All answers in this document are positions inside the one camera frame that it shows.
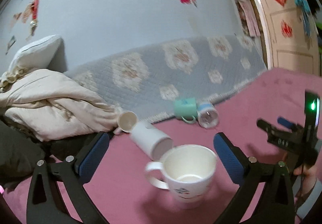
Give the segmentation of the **person's right hand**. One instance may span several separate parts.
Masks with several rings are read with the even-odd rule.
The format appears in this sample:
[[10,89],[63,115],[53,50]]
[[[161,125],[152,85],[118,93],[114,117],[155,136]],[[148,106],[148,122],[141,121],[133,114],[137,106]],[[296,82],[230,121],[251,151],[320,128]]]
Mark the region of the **person's right hand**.
[[294,169],[293,174],[301,177],[302,188],[297,192],[296,198],[300,198],[310,193],[317,181],[317,167],[303,164]]

